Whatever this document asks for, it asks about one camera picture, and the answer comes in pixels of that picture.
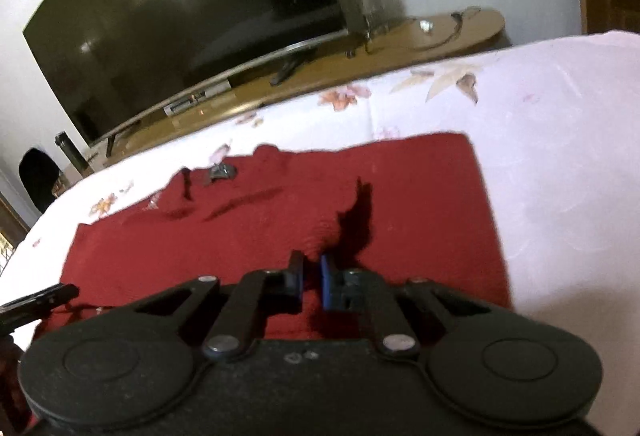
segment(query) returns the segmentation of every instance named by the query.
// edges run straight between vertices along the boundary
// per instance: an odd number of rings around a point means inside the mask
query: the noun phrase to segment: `television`
[[[44,0],[24,29],[89,145],[233,74],[346,34],[338,0]]]

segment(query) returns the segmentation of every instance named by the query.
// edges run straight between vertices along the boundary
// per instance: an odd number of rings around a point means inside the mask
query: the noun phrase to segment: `cable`
[[[369,39],[367,39],[367,41],[364,44],[364,50],[367,54],[371,55],[371,54],[375,54],[376,52],[380,52],[382,50],[385,50],[387,48],[394,48],[394,49],[398,49],[398,50],[409,50],[412,52],[425,52],[427,50],[432,50],[433,48],[438,48],[440,46],[443,46],[444,44],[447,44],[447,42],[453,41],[454,39],[457,39],[458,36],[460,35],[460,33],[462,32],[462,27],[464,25],[465,20],[470,20],[472,18],[474,18],[479,12],[480,12],[480,7],[467,7],[465,10],[462,10],[462,12],[452,12],[450,15],[453,18],[453,20],[455,20],[456,22],[456,26],[453,29],[453,32],[451,32],[451,34],[449,34],[445,39],[443,39],[440,42],[437,42],[435,44],[429,44],[427,46],[419,46],[419,47],[411,47],[411,46],[404,46],[404,45],[396,45],[396,46],[383,46],[381,48],[378,48],[376,50],[372,50],[370,48],[370,44],[372,42],[372,38],[373,36],[375,36],[376,31],[379,31],[382,28],[386,28],[389,29],[390,28],[390,24],[393,22],[393,20],[387,20],[383,25],[380,25],[378,27],[376,27],[373,32],[371,34],[369,34]],[[410,16],[409,19],[413,20],[414,22],[419,21],[419,20],[423,20],[424,18],[419,18],[417,16]]]

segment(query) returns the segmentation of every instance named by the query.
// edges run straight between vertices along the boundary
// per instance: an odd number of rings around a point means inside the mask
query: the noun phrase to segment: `wooden shelf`
[[[405,20],[375,38],[369,45],[369,54],[360,46],[352,58],[344,52],[326,55],[299,68],[280,86],[271,87],[271,76],[261,76],[178,115],[162,116],[131,129],[116,140],[106,165],[264,105],[414,64],[484,50],[497,41],[504,29],[503,16],[492,9],[481,9],[466,18],[460,33],[453,38],[456,21],[449,14],[425,19],[433,23],[430,34],[420,29],[418,21]]]

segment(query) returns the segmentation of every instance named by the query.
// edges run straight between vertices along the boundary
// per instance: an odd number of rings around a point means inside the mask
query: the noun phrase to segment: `white bedsheet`
[[[319,95],[311,94],[260,109],[244,124],[229,120],[208,127],[92,175],[60,197],[0,277],[0,302],[58,282],[76,226],[97,219],[89,212],[99,199],[114,193],[110,213],[123,209],[164,187],[181,167],[207,167],[223,143],[240,155],[260,143],[291,151],[337,150],[460,131],[481,165],[517,311],[596,348],[604,383],[589,420],[609,436],[635,435],[639,70],[640,36],[556,39],[360,81],[354,91],[342,89],[361,96],[340,112],[331,104],[319,106]],[[477,78],[477,105],[456,87],[466,73]],[[438,88],[442,92],[426,102]],[[33,328],[16,332],[22,347]]]

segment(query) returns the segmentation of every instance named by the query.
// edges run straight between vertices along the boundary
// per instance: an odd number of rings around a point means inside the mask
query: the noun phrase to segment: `red towel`
[[[72,304],[118,306],[206,274],[234,283],[250,270],[285,267],[293,249],[311,261],[334,249],[339,264],[392,283],[427,277],[510,305],[482,177],[462,135],[337,153],[264,145],[225,163],[238,169],[234,180],[206,184],[205,171],[183,169],[159,197],[81,225],[62,273],[81,290]],[[271,318],[267,336],[344,336],[310,277],[303,314]],[[43,327],[68,320],[58,313]]]

